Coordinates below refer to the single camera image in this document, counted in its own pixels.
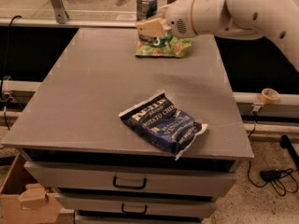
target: gray tabletop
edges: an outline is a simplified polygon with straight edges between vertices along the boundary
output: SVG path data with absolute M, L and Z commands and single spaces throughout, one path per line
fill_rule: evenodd
M 136 40 L 135 29 L 79 29 L 3 145 L 170 156 L 118 117 L 165 91 L 177 108 L 208 123 L 184 157 L 252 158 L 214 37 L 197 36 L 181 59 L 136 58 Z

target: roll of tape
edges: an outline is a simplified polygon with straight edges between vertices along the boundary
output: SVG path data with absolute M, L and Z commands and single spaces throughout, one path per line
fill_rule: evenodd
M 261 93 L 261 99 L 265 104 L 274 104 L 279 100 L 279 98 L 279 93 L 270 88 L 263 89 Z

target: soda can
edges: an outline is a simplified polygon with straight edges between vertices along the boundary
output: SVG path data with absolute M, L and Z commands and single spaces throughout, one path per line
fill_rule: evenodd
M 146 20 L 157 13 L 158 0 L 136 0 L 137 3 L 137 20 Z M 142 44 L 151 46 L 156 37 L 148 35 L 139 35 L 139 40 Z

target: cardboard box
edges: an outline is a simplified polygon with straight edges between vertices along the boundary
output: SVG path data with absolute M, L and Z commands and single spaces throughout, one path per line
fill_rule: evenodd
M 54 223 L 62 209 L 52 193 L 41 187 L 23 168 L 19 154 L 0 189 L 2 212 L 7 224 Z

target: blue chip bag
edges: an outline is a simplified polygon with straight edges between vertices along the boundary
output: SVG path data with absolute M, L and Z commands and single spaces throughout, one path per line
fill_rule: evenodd
M 177 109 L 163 91 L 121 112 L 119 117 L 153 145 L 174 154 L 176 160 L 207 127 Z

